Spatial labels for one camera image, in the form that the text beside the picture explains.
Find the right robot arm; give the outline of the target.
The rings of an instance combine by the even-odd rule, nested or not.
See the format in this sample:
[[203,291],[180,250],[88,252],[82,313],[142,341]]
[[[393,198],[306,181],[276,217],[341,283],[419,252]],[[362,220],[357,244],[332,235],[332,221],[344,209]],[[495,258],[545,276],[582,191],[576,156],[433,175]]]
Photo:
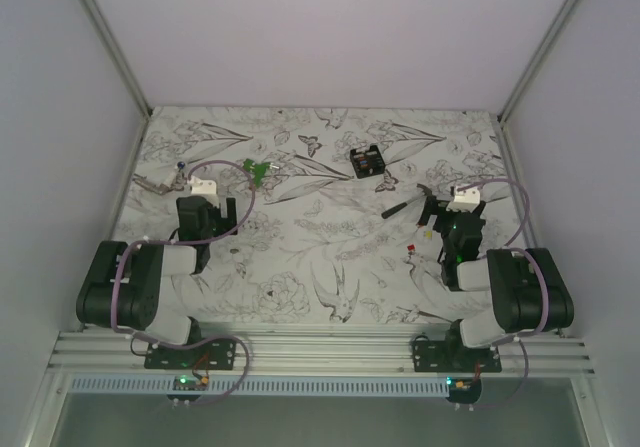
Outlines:
[[479,256],[484,207],[482,200],[426,197],[418,224],[435,220],[444,286],[452,292],[488,293],[491,304],[453,321],[441,340],[419,336],[412,347],[417,371],[469,372],[478,366],[499,372],[497,346],[521,335],[565,329],[574,321],[573,299],[548,249],[490,249]]

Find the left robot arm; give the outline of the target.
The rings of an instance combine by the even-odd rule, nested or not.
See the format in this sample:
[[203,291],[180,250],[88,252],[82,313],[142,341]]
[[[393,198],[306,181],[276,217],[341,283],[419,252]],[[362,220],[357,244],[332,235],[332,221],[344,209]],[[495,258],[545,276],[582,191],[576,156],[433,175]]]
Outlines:
[[83,324],[109,328],[111,321],[128,333],[141,332],[170,343],[168,356],[179,367],[197,366],[203,342],[190,334],[193,321],[160,305],[162,281],[198,275],[211,258],[209,240],[237,233],[236,200],[225,210],[202,196],[176,200],[178,228],[169,240],[131,247],[122,241],[101,242],[76,299],[75,312]]

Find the black fuse box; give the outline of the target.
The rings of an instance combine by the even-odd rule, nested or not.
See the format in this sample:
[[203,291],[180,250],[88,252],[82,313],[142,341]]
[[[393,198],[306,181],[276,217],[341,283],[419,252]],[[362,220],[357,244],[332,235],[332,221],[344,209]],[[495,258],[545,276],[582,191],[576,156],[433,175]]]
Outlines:
[[349,159],[358,179],[383,175],[386,164],[377,145],[352,149]]

